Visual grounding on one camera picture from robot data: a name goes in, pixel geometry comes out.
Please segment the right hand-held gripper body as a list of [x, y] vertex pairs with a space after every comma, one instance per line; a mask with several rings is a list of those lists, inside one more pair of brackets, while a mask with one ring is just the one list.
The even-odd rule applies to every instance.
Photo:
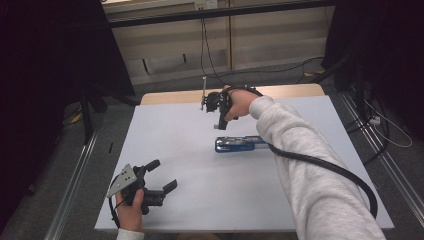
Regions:
[[228, 91], [222, 90], [221, 92], [206, 93], [206, 83], [207, 77], [204, 76], [201, 109], [206, 110], [206, 112], [214, 112], [218, 110], [220, 114], [225, 117], [232, 106]]

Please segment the black metal stand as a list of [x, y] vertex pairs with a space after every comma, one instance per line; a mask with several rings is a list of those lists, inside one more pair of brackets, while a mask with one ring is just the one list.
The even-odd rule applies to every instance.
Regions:
[[140, 100], [135, 96], [120, 94], [100, 84], [89, 83], [84, 85], [80, 92], [80, 105], [84, 123], [85, 145], [94, 136], [90, 110], [93, 110], [95, 113], [105, 113], [108, 105], [104, 97], [111, 97], [128, 106], [138, 106], [140, 104]]

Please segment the person's right hand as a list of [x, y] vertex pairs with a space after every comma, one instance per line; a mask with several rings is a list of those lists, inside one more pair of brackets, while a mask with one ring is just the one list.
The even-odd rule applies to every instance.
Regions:
[[248, 115], [251, 103], [258, 98], [257, 94], [249, 92], [248, 90], [230, 90], [229, 85], [225, 85], [224, 90], [227, 91], [232, 101], [232, 107], [225, 116], [227, 122], [232, 121], [234, 118]]

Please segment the black horizontal bar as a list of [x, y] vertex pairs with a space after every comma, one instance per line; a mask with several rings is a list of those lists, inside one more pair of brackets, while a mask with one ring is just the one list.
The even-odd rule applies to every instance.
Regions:
[[140, 25], [151, 25], [169, 22], [179, 22], [197, 19], [209, 19], [227, 16], [239, 16], [259, 13], [269, 13], [277, 11], [291, 11], [301, 9], [320, 8], [336, 6], [340, 0], [295, 0], [284, 3], [273, 3], [263, 5], [252, 5], [242, 7], [229, 7], [212, 10], [189, 11], [182, 13], [172, 13], [147, 17], [130, 17], [110, 20], [112, 28], [132, 27]]

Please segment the black curtain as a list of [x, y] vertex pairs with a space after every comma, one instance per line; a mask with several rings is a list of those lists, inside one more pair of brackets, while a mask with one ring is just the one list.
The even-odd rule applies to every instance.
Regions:
[[134, 90], [102, 0], [0, 0], [0, 234], [67, 105]]
[[350, 55], [336, 85], [347, 87], [361, 65], [407, 129], [424, 141], [424, 0], [339, 0], [322, 66]]

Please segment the black stand leg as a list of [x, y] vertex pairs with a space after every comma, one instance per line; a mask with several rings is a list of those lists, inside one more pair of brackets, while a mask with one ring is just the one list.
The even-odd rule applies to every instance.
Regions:
[[349, 63], [351, 59], [352, 59], [352, 56], [350, 54], [346, 54], [337, 63], [332, 65], [330, 68], [326, 69], [321, 75], [311, 80], [311, 83], [320, 84], [322, 81], [330, 77], [332, 74], [341, 70], [345, 65]]

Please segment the blue and silver stapler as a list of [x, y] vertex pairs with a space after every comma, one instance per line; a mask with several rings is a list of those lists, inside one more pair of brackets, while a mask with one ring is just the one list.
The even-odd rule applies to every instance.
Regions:
[[268, 144], [260, 136], [217, 137], [215, 140], [217, 153], [245, 152], [267, 148]]

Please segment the person's left hand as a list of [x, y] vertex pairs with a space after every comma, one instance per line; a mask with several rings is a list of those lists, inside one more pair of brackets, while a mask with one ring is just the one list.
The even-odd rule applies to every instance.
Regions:
[[120, 228], [128, 231], [142, 232], [143, 221], [141, 205], [143, 203], [144, 192], [142, 189], [136, 191], [131, 206], [127, 205], [120, 192], [115, 194], [115, 200], [119, 203], [116, 207]]

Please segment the aluminium floor rail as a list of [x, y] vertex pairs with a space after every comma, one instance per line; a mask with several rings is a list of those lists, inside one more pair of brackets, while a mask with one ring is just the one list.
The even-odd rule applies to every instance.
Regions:
[[77, 165], [72, 173], [71, 179], [68, 182], [65, 193], [60, 200], [60, 204], [54, 214], [44, 240], [60, 240], [97, 138], [98, 132], [95, 131], [84, 144]]
[[[376, 110], [371, 103], [364, 101], [365, 107], [371, 111], [371, 117], [378, 116], [381, 120], [380, 125], [371, 125], [366, 120], [360, 118], [359, 111], [357, 110], [358, 105], [350, 95], [342, 95], [341, 98], [349, 113], [355, 119], [354, 123], [358, 125], [358, 129], [362, 132], [372, 150], [375, 152], [373, 155], [374, 162], [379, 161], [382, 164], [411, 211], [419, 223], [424, 227], [424, 198], [420, 196], [416, 188], [401, 171], [396, 159], [388, 149], [389, 146], [394, 146], [396, 150], [407, 150], [413, 145], [411, 137], [391, 121], [385, 115], [383, 109]], [[389, 137], [390, 126], [395, 127], [399, 132], [405, 135], [409, 139], [409, 143], [399, 144], [392, 140]]]

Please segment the white wall socket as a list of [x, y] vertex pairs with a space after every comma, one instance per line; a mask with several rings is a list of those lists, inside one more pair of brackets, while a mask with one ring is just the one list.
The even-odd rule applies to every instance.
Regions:
[[196, 0], [194, 2], [196, 10], [211, 10], [218, 8], [218, 0]]

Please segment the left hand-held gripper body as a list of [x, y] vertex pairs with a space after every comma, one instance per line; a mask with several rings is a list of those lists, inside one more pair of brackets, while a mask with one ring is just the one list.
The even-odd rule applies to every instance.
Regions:
[[144, 177], [148, 171], [145, 169], [145, 166], [132, 167], [130, 164], [126, 164], [121, 172], [112, 180], [106, 197], [111, 199], [113, 195], [120, 192], [125, 202], [131, 205], [136, 191], [142, 189], [144, 191], [144, 200], [141, 205], [141, 211], [144, 215], [149, 213], [150, 206], [162, 206], [166, 194], [163, 189], [149, 190], [146, 187]]

